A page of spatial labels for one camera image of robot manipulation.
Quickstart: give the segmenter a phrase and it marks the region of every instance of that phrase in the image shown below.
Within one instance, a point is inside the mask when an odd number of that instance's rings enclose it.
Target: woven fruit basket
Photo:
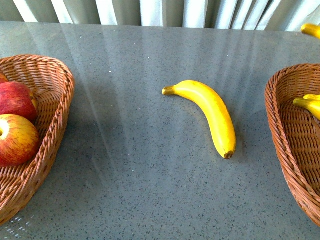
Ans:
[[[0,72],[9,81],[26,84],[38,100],[34,123],[41,145],[35,158],[15,167],[0,167],[0,225],[31,200],[54,162],[67,127],[75,80],[61,61],[39,55],[0,59]]]
[[[293,105],[305,94],[320,94],[320,64],[278,71],[265,88],[265,106],[284,178],[297,204],[320,226],[320,124]]]

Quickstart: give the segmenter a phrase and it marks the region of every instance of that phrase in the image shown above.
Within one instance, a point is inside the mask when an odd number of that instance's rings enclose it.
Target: window blind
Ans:
[[[1,0],[0,21],[298,32],[320,0]]]

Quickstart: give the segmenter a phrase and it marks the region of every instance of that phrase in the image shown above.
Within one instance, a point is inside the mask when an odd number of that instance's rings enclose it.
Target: speckled stone countertop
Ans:
[[[320,62],[299,32],[0,22],[0,57],[45,55],[75,95],[52,170],[1,239],[319,239],[272,141],[264,90]],[[164,86],[208,84],[227,104],[236,153],[221,158],[200,108]]]

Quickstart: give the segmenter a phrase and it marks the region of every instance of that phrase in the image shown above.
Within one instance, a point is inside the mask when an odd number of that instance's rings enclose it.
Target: banana tip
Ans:
[[[228,151],[228,152],[223,156],[223,158],[228,160],[228,159],[230,159],[233,155],[234,155],[234,152],[233,152],[233,151]]]

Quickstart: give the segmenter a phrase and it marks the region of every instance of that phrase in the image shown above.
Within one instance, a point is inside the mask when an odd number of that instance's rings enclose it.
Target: banana stem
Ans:
[[[162,89],[162,94],[163,95],[174,95],[175,94],[175,88],[174,86],[165,86]]]
[[[301,97],[297,97],[293,100],[293,105],[301,107],[301,108],[306,108],[311,101],[312,101],[312,99],[304,99]]]

